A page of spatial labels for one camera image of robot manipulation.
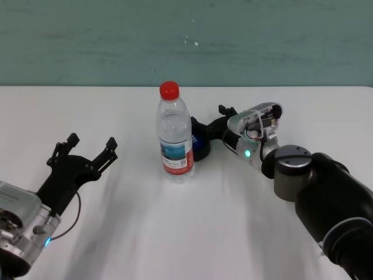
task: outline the metal cylinder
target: metal cylinder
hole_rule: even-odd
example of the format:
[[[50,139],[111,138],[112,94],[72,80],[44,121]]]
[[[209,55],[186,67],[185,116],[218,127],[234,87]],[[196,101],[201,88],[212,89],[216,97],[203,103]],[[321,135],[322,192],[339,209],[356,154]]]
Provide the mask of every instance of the metal cylinder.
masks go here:
[[[310,156],[308,150],[295,145],[283,146],[276,151],[274,185],[279,198],[294,202],[307,186],[312,177]]]

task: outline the teal wall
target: teal wall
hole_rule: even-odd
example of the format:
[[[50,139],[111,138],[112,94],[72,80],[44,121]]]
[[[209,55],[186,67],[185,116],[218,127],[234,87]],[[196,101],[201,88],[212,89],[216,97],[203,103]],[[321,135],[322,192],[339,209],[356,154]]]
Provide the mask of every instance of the teal wall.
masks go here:
[[[373,85],[373,0],[0,0],[0,85]]]

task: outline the cable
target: cable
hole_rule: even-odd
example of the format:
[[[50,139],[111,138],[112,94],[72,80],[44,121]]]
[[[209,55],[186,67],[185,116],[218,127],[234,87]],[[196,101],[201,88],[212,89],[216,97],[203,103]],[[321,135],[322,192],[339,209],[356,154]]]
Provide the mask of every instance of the cable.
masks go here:
[[[259,157],[260,157],[260,159],[261,159],[262,162],[264,162],[264,158],[263,158],[263,147],[264,147],[264,137],[261,140],[261,150],[259,151]]]
[[[223,136],[222,136],[221,140],[223,141],[224,146],[227,147],[228,150],[230,150],[232,153],[234,153],[234,154],[236,155],[237,152],[236,152],[236,151],[235,151],[231,146],[229,146],[227,143],[225,143],[225,141],[224,141],[224,138],[226,137],[226,134],[227,134],[228,132],[229,132],[229,129],[227,129],[227,130],[223,133]]]
[[[78,200],[79,200],[79,208],[78,208],[78,214],[76,215],[76,219],[74,221],[74,223],[72,224],[71,227],[69,227],[66,231],[64,231],[63,233],[61,233],[60,235],[58,236],[55,236],[53,238],[51,238],[51,241],[52,240],[56,240],[64,235],[66,235],[67,233],[69,233],[70,230],[73,229],[73,227],[76,225],[76,223],[78,222],[79,220],[79,217],[80,217],[80,210],[82,209],[82,199],[80,198],[80,194],[78,192],[76,192],[76,195],[78,196]]]

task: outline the blue led light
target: blue led light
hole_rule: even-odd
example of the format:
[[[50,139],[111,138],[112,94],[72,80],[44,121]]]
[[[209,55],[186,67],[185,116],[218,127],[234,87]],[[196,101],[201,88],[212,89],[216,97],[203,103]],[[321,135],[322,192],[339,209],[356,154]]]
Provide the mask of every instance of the blue led light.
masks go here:
[[[245,151],[245,157],[250,158],[250,156],[251,156],[250,150],[246,150]]]
[[[45,241],[45,243],[44,243],[44,247],[46,247],[50,241],[51,241],[51,238],[49,237],[49,238]]]

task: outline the water bottle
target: water bottle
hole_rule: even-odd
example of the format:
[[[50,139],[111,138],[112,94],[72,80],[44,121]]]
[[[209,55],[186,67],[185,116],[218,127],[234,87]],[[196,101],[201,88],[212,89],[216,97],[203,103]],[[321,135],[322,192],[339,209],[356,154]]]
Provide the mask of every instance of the water bottle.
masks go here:
[[[162,83],[160,93],[157,132],[163,168],[173,181],[183,183],[194,168],[191,118],[177,83]]]

